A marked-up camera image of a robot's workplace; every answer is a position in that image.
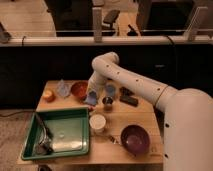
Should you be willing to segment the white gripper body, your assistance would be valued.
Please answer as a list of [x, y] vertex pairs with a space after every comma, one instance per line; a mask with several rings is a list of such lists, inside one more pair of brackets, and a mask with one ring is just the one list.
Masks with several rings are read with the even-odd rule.
[[101, 93], [104, 87], [104, 77], [100, 74], [93, 73], [88, 80], [87, 91], [94, 91], [97, 95]]

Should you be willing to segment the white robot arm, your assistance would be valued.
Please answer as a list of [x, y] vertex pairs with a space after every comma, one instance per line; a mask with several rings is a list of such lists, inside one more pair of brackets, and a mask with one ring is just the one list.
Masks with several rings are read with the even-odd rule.
[[163, 171], [213, 171], [213, 97], [167, 84], [121, 68], [114, 52], [92, 60], [88, 88], [100, 91], [112, 79], [165, 114]]

